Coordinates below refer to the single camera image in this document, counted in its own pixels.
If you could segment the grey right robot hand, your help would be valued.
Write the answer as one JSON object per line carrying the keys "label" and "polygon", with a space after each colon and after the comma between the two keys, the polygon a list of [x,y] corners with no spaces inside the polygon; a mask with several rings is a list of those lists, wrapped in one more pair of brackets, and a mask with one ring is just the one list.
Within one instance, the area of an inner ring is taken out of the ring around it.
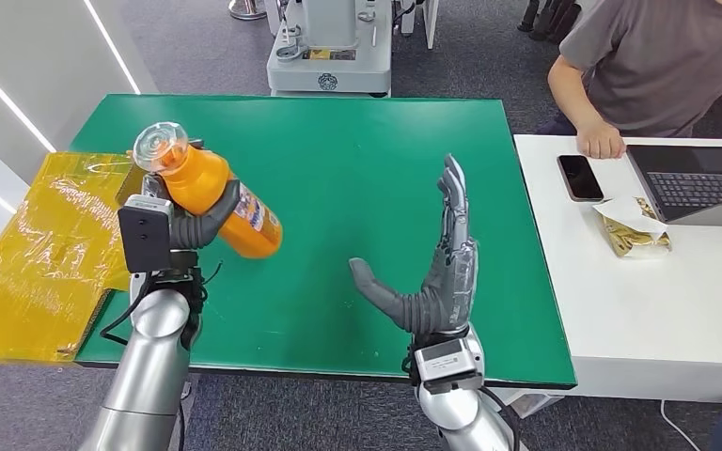
{"label": "grey right robot hand", "polygon": [[398,292],[380,282],[366,260],[349,260],[357,290],[399,328],[413,335],[464,330],[477,288],[478,243],[469,233],[465,174],[451,154],[444,159],[437,186],[443,196],[440,237],[420,290]]}

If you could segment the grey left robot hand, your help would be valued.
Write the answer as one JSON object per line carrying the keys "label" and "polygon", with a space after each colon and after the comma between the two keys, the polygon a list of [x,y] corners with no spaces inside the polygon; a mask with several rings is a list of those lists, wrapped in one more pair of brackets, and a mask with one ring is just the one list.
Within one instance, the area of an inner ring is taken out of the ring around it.
{"label": "grey left robot hand", "polygon": [[171,203],[169,220],[170,247],[172,249],[202,249],[218,235],[239,204],[241,183],[230,179],[217,201],[204,213],[193,213],[177,204],[165,186],[163,178],[156,174],[145,174],[142,178],[141,194],[160,198]]}

